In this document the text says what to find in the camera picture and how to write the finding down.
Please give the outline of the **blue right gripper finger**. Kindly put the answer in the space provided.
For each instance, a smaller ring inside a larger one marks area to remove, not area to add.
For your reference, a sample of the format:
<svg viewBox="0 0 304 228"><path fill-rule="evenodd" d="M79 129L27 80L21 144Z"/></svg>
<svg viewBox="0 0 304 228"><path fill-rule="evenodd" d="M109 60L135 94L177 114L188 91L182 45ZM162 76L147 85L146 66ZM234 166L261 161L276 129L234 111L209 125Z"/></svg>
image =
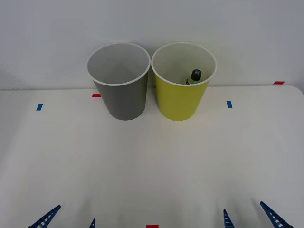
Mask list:
<svg viewBox="0 0 304 228"><path fill-rule="evenodd" d="M260 201L260 205L275 228L294 228L289 223L287 223L284 219L282 219L276 212L274 212L264 202Z"/></svg>
<svg viewBox="0 0 304 228"><path fill-rule="evenodd" d="M223 218L224 218L224 227L233 228L233 223L225 209L223 210Z"/></svg>

